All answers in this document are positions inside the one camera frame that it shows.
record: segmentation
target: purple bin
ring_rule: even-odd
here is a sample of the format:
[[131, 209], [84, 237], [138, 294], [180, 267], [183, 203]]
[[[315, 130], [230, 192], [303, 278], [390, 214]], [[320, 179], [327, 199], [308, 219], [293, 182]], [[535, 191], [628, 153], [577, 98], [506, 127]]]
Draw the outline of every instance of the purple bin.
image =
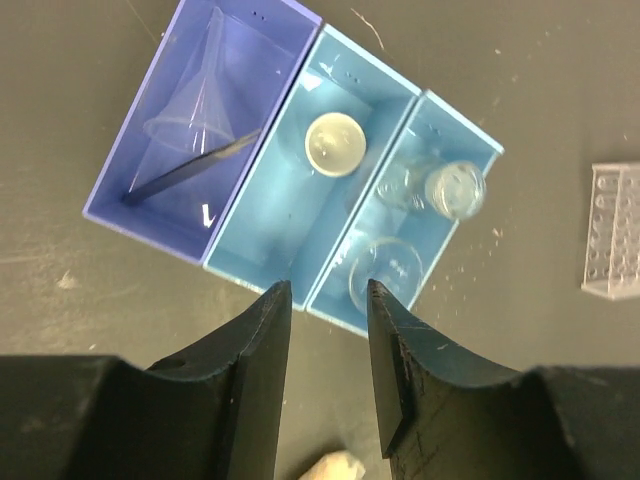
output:
[[[182, 0], [84, 215], [203, 264], [321, 22], [293, 0]], [[203, 153], [256, 132], [257, 140], [226, 158], [141, 201], [124, 201]]]

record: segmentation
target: plastic bin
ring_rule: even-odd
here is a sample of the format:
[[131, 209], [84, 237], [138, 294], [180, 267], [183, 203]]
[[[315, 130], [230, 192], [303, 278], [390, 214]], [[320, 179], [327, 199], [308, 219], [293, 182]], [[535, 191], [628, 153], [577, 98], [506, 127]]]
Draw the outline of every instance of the plastic bin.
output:
[[[320, 24], [293, 0], [182, 0], [85, 216], [201, 265]], [[187, 131], [203, 125], [192, 137], [199, 143], [181, 148]], [[257, 129], [257, 141], [235, 155], [138, 205], [123, 203], [132, 188], [194, 158], [197, 148]]]
[[[400, 242], [405, 267], [413, 269], [412, 288], [403, 286], [403, 303], [410, 308], [458, 222], [436, 213], [433, 208], [412, 212], [389, 206], [376, 193], [389, 168], [408, 158], [429, 159], [437, 155], [443, 163], [466, 160], [486, 173], [502, 147], [432, 92], [425, 92], [412, 112], [397, 142], [367, 191], [362, 207], [350, 225], [330, 266], [323, 273], [309, 301], [308, 311], [360, 335], [366, 335], [367, 319], [350, 294], [353, 265], [369, 245], [376, 242]], [[415, 269], [421, 275], [415, 277]]]
[[640, 295], [640, 164], [595, 164], [582, 289], [609, 300]]
[[[325, 26], [214, 241], [205, 268], [256, 292], [290, 279], [303, 309], [420, 89]], [[305, 153], [308, 127], [337, 112], [362, 127], [354, 173], [330, 177]]]

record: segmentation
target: glassware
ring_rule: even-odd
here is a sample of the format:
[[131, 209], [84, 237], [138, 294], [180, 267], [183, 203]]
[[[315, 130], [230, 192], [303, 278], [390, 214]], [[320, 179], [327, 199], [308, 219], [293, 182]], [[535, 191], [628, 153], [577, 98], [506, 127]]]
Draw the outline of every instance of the glassware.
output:
[[158, 116], [144, 124], [145, 132], [154, 140], [195, 155], [235, 140], [216, 80], [223, 29], [224, 14], [214, 7], [200, 71], [178, 87], [178, 93]]
[[420, 212], [431, 206], [451, 220], [465, 220], [482, 207], [486, 184], [482, 171], [471, 162], [445, 164], [429, 157], [391, 163], [376, 193], [396, 208]]
[[423, 278], [420, 255], [397, 238], [381, 238], [360, 252], [349, 274], [349, 295], [363, 313], [367, 311], [367, 284], [382, 282], [405, 306], [415, 296]]

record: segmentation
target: blue plastic tray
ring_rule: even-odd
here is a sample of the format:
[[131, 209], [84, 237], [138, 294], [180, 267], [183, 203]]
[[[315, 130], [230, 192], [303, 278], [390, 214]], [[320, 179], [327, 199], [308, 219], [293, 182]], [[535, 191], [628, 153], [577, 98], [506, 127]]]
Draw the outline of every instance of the blue plastic tray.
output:
[[[203, 65], [214, 8], [224, 14], [215, 80], [236, 137], [252, 146], [137, 206], [132, 187], [193, 158], [151, 140], [156, 118]], [[182, 0], [85, 206], [87, 218], [202, 264], [318, 33], [321, 19], [293, 0]]]
[[414, 247], [420, 256], [424, 276], [415, 295], [405, 305], [411, 308], [440, 255], [458, 226], [429, 208], [420, 213], [384, 205], [376, 186], [393, 162], [407, 158], [429, 158], [436, 147], [445, 162], [468, 160], [486, 175], [503, 148], [488, 135], [432, 92], [425, 92], [409, 116], [405, 128], [384, 161], [371, 188], [355, 215], [340, 248], [323, 273], [308, 311], [360, 335], [367, 334], [366, 316], [349, 295], [349, 274], [359, 251], [369, 242], [397, 238]]
[[[213, 242], [205, 268], [256, 292], [291, 279], [302, 309], [333, 257], [420, 89], [325, 26]], [[351, 175], [315, 172], [304, 137], [318, 116], [340, 112], [363, 128], [367, 153]]]

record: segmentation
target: small white fragment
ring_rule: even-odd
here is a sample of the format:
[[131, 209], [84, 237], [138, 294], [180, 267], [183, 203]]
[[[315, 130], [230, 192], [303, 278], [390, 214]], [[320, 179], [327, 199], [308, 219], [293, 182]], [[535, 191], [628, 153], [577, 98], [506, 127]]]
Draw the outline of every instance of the small white fragment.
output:
[[386, 52], [387, 50], [384, 48], [384, 43], [382, 43], [382, 39], [380, 38], [380, 35], [378, 34], [378, 31], [376, 30], [376, 28], [373, 25], [371, 25], [371, 23], [367, 22], [367, 19], [364, 18], [364, 15], [358, 13], [353, 8], [351, 9], [351, 11], [355, 14], [356, 17], [358, 17], [360, 20], [362, 20], [362, 22], [373, 31], [373, 33], [375, 34], [376, 38], [378, 39], [378, 43], [380, 44], [380, 48], [382, 49], [383, 52]]
[[62, 278], [56, 282], [56, 285], [58, 285], [58, 288], [61, 288], [62, 290], [73, 290], [80, 286], [78, 280], [71, 276], [71, 270], [64, 272]]
[[347, 451], [325, 455], [299, 480], [360, 480], [366, 470], [363, 463]]

